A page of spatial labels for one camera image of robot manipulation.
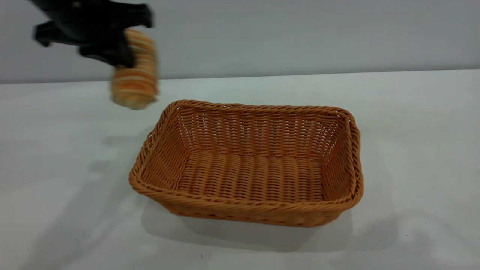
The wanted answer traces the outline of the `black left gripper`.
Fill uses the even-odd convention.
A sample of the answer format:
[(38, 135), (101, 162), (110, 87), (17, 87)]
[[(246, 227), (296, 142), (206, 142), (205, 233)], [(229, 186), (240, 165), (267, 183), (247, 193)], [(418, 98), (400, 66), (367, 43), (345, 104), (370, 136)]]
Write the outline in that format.
[(154, 14), (147, 4), (113, 0), (31, 0), (47, 22), (34, 27), (33, 38), (43, 47), (53, 43), (80, 47), (81, 56), (113, 67), (132, 68), (134, 54), (123, 26), (154, 26)]

